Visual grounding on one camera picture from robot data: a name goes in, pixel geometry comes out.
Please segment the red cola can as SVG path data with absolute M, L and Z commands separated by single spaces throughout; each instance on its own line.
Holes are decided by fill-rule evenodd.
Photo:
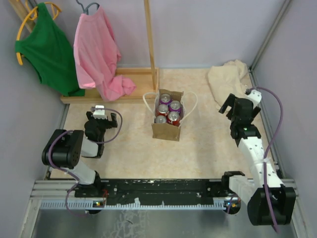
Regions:
M 170 112 L 167 115 L 167 122 L 173 126 L 180 125 L 180 114 L 177 112 Z

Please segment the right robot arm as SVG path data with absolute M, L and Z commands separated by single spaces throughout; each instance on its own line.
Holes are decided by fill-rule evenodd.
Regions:
M 260 112 L 261 94 L 253 90 L 247 98 L 229 94 L 219 112 L 230 120 L 230 135 L 244 155 L 253 182 L 241 172 L 227 172 L 221 184 L 227 196 L 237 195 L 247 205 L 248 217 L 254 226 L 287 225 L 296 200 L 294 188 L 278 177 L 270 159 L 265 155 L 263 141 L 253 120 Z

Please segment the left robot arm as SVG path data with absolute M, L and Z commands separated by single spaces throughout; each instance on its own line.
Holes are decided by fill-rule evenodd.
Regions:
M 106 143 L 114 138 L 105 139 L 106 130 L 117 128 L 117 116 L 121 114 L 112 109 L 97 109 L 86 112 L 88 121 L 84 130 L 57 129 L 52 134 L 42 152 L 44 165 L 60 170 L 72 176 L 77 184 L 76 197 L 99 197 L 106 195 L 106 189 L 98 172 L 90 169 L 81 157 L 99 159 L 103 155 Z

